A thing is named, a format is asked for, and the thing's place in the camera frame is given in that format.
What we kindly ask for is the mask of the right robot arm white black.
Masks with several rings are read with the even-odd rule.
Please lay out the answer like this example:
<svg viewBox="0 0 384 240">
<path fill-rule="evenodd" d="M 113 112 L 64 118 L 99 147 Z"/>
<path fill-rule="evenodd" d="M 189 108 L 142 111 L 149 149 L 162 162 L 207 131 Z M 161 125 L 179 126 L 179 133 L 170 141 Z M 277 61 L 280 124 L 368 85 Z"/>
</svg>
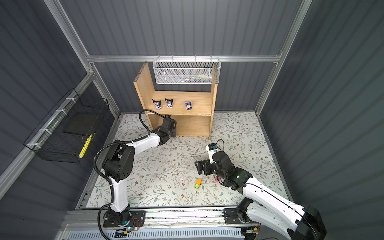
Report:
<svg viewBox="0 0 384 240">
<path fill-rule="evenodd" d="M 219 183 L 244 196 L 237 206 L 243 223 L 257 222 L 290 240 L 323 240 L 327 230 L 320 212 L 291 202 L 262 184 L 244 169 L 235 167 L 223 152 L 209 152 L 209 159 L 196 161 L 200 175 L 215 175 Z"/>
</svg>

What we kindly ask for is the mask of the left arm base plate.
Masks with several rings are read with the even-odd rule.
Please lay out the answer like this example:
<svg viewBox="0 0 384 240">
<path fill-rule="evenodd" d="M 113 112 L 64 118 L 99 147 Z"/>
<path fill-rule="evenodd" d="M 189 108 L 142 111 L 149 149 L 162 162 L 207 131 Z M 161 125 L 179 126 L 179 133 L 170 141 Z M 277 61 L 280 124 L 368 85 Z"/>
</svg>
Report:
<svg viewBox="0 0 384 240">
<path fill-rule="evenodd" d="M 114 212 L 108 209 L 104 215 L 104 228 L 114 227 L 130 227 L 139 228 L 144 225 L 146 219 L 146 211 L 130 211 L 127 210 L 122 213 Z"/>
</svg>

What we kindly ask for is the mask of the black purple figurine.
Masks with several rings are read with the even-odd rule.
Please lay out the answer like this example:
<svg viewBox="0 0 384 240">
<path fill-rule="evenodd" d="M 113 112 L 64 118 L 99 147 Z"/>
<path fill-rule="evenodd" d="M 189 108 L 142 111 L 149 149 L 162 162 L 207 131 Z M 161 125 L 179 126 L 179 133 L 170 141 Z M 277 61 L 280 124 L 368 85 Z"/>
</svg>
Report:
<svg viewBox="0 0 384 240">
<path fill-rule="evenodd" d="M 173 101 L 174 101 L 173 99 L 165 98 L 165 102 L 166 102 L 166 105 L 167 105 L 168 108 L 172 109 L 174 107 Z"/>
<path fill-rule="evenodd" d="M 162 109 L 162 102 L 161 101 L 156 101 L 156 100 L 152 100 L 152 101 L 153 101 L 153 105 L 154 105 L 156 110 Z"/>
<path fill-rule="evenodd" d="M 185 104 L 185 107 L 186 107 L 187 111 L 191 111 L 192 110 L 193 101 L 184 102 L 184 104 Z"/>
</svg>

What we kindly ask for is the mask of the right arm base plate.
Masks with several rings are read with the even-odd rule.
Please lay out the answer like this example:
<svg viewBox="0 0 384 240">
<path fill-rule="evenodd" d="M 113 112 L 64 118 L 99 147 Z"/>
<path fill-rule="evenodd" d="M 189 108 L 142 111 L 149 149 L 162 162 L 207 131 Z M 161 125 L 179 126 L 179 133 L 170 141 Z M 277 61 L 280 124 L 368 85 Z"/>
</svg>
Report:
<svg viewBox="0 0 384 240">
<path fill-rule="evenodd" d="M 237 208 L 224 208 L 222 216 L 225 219 L 227 225 L 242 224 L 241 220 L 238 217 Z"/>
</svg>

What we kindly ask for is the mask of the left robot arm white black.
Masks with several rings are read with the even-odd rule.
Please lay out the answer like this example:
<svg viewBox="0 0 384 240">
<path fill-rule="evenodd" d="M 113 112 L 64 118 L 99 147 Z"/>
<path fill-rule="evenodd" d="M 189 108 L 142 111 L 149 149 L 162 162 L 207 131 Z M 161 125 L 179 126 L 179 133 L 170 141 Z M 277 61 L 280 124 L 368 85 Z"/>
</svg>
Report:
<svg viewBox="0 0 384 240">
<path fill-rule="evenodd" d="M 142 113 L 150 112 L 163 119 L 163 123 L 150 130 L 142 119 Z M 155 111 L 144 109 L 139 113 L 139 120 L 147 133 L 129 141 L 115 141 L 102 147 L 95 155 L 93 168 L 105 179 L 111 190 L 111 202 L 107 204 L 114 213 L 122 214 L 129 209 L 127 197 L 127 178 L 133 170 L 135 157 L 154 147 L 164 145 L 177 135 L 176 120 Z"/>
</svg>

